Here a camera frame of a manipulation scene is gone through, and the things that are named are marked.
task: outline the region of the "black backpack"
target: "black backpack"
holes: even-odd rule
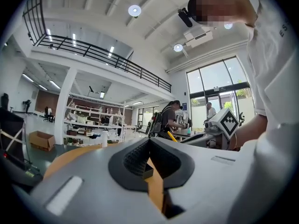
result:
[[[156,137],[165,128],[162,126],[162,117],[163,114],[170,109],[173,108],[171,106],[167,106],[160,113],[158,113],[156,120],[153,122],[152,128],[150,129],[149,137]]]

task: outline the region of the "desk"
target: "desk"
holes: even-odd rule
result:
[[[47,171],[45,172],[44,179],[51,176],[53,173],[58,171],[64,165],[68,164],[69,162],[73,161],[75,158],[79,157],[82,154],[90,152],[92,150],[102,148],[102,145],[93,145],[87,147],[80,147],[68,151],[61,156],[57,157],[51,165],[48,167]],[[148,164],[153,167],[154,174],[152,177],[145,179],[145,181],[149,184],[149,197],[152,202],[156,205],[156,207],[161,211],[163,205],[163,180],[155,166],[153,165],[152,161],[149,159]]]
[[[192,136],[191,134],[188,134],[188,129],[181,129],[180,131],[173,131],[173,136],[174,137],[179,137],[179,141],[181,142],[183,138],[189,138]]]

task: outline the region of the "yellow tool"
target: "yellow tool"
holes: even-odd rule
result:
[[[167,131],[167,133],[171,137],[173,142],[177,142],[177,140],[174,138],[174,136],[169,131]]]

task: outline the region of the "metal railing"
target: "metal railing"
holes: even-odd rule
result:
[[[33,45],[38,45],[47,35],[45,21],[43,19],[43,0],[27,0],[23,18],[30,40]]]
[[[58,35],[46,35],[37,45],[45,46],[50,49],[63,50],[78,56],[85,56],[93,60],[103,62],[106,65],[113,66],[124,72],[136,75],[140,79],[147,80],[154,85],[171,92],[171,84],[168,82],[128,59],[101,47]]]

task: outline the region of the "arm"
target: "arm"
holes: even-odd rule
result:
[[[233,135],[228,149],[242,147],[245,142],[258,139],[260,135],[266,131],[267,123],[268,120],[266,116],[257,114],[249,123],[237,129],[235,132],[237,136],[237,146],[235,146],[236,139],[235,135]]]
[[[176,122],[173,121],[173,119],[169,119],[169,120],[168,120],[168,126],[171,126],[171,127],[174,127],[174,128],[182,128],[182,129],[185,129],[185,126],[184,126],[184,125],[177,124]]]

